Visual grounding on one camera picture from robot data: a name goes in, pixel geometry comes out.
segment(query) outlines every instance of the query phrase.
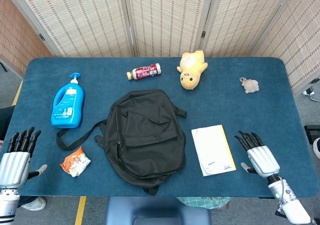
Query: yellow duck plush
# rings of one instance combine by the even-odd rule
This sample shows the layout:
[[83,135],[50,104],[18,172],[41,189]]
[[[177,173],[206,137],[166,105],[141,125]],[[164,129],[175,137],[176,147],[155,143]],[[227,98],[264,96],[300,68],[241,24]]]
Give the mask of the yellow duck plush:
[[201,73],[206,70],[207,67],[208,63],[205,62],[205,55],[202,50],[182,54],[180,66],[176,67],[181,73],[180,82],[182,87],[187,90],[193,90],[200,81]]

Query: blue detergent bottle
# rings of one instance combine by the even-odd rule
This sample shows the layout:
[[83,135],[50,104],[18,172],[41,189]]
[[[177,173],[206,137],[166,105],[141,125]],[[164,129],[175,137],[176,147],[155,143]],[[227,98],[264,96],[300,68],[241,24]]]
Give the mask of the blue detergent bottle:
[[60,88],[54,97],[51,124],[56,128],[72,129],[81,122],[84,90],[78,85],[78,77],[78,72],[71,74],[71,82]]

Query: white envelope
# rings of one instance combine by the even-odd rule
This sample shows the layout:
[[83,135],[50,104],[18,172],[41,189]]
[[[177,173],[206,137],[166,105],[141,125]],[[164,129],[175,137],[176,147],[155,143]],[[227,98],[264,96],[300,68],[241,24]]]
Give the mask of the white envelope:
[[203,176],[236,170],[222,125],[191,130]]

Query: plush toy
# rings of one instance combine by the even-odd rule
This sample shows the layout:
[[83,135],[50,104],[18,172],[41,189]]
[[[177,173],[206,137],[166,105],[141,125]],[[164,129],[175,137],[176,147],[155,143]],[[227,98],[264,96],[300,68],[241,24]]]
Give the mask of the plush toy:
[[202,50],[182,54],[180,66],[176,67],[181,73],[180,82],[182,87],[187,90],[193,90],[200,81],[201,73],[206,70],[207,67],[208,63],[205,62],[205,55]]
[[245,93],[254,93],[256,91],[259,91],[259,85],[256,80],[252,79],[246,79],[245,77],[240,78],[240,81],[242,82],[242,86],[245,89]]

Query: snack packet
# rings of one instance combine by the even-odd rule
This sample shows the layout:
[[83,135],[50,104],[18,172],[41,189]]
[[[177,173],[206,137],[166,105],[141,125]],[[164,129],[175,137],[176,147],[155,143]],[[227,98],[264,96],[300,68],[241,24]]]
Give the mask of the snack packet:
[[63,170],[70,174],[72,177],[79,176],[91,162],[89,158],[85,155],[82,147],[77,151],[71,153],[67,156],[60,166]]

